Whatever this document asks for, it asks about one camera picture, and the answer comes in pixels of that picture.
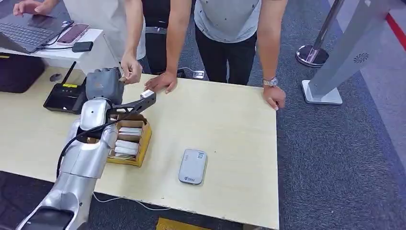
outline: printed logo on power bank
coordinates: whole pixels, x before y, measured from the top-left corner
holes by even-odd
[[[189,178],[189,177],[185,176],[185,181],[194,181],[194,179],[193,179],[193,178]]]

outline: robotic arm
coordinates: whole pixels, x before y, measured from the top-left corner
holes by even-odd
[[[87,75],[86,96],[89,100],[69,131],[69,142],[58,163],[61,163],[59,176],[42,202],[18,225],[18,230],[88,229],[96,181],[101,178],[118,135],[114,125],[118,121],[112,121],[110,115],[138,114],[156,100],[155,93],[145,91],[140,100],[121,104],[124,85],[118,81],[120,77],[118,68],[96,70]],[[88,138],[99,141],[90,144]]]

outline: laptop keyboard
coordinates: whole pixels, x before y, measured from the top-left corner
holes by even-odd
[[[54,33],[50,30],[43,30],[33,27],[28,28],[12,23],[0,23],[0,32],[5,34],[14,42],[33,46],[41,45],[46,38]]]

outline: white desk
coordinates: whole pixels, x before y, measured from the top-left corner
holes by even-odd
[[[55,181],[56,163],[75,115],[42,107],[53,84],[47,72],[26,93],[0,92],[0,170]],[[144,83],[127,85],[124,103]],[[107,164],[96,191],[220,219],[279,228],[276,113],[261,89],[179,79],[143,112],[152,139],[141,168]],[[204,150],[203,183],[178,180],[183,152]]]
[[[0,52],[18,55],[28,55],[40,58],[68,60],[72,63],[76,61],[80,69],[85,73],[93,72],[95,69],[112,68],[118,66],[118,61],[114,58],[107,40],[104,37],[103,30],[89,29],[85,35],[80,38],[80,42],[93,42],[93,49],[90,52],[73,53],[70,49],[64,50],[38,50],[32,54],[20,53],[17,51],[4,49],[0,47]],[[64,46],[56,43],[48,48],[60,48]]]

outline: red stripe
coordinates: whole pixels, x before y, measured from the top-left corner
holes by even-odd
[[[406,34],[403,33],[402,29],[399,27],[399,25],[396,23],[396,21],[393,19],[391,14],[388,14],[386,16],[386,20],[388,21],[389,26],[393,30],[395,36],[399,40],[400,44],[403,46],[403,48],[406,51]]]

